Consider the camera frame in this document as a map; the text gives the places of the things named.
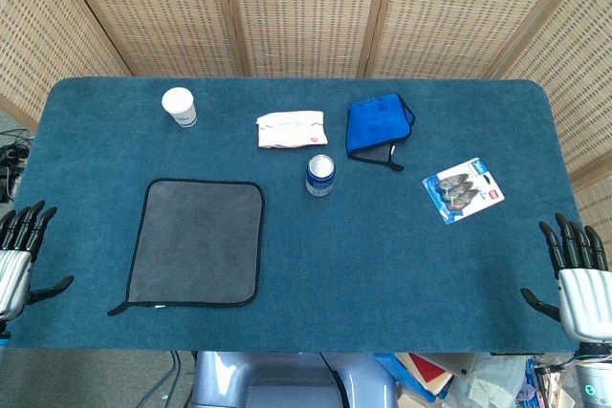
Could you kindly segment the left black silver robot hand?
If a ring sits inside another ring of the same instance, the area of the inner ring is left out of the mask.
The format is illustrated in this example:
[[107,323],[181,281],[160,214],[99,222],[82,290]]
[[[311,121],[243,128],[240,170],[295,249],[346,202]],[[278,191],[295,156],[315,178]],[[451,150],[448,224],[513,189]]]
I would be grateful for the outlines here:
[[45,209],[45,205],[41,200],[1,216],[1,333],[27,306],[58,296],[74,282],[75,277],[68,275],[49,288],[31,288],[33,265],[57,212],[55,206]]

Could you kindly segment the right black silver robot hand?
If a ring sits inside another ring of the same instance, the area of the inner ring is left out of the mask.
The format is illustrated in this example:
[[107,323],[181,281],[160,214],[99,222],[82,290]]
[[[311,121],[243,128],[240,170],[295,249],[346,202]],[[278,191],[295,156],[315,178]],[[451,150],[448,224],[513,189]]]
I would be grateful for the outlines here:
[[520,290],[527,304],[557,321],[579,343],[611,343],[611,270],[604,244],[590,225],[581,226],[558,213],[559,231],[547,223],[538,227],[544,235],[554,276],[559,305],[538,299],[527,289]]

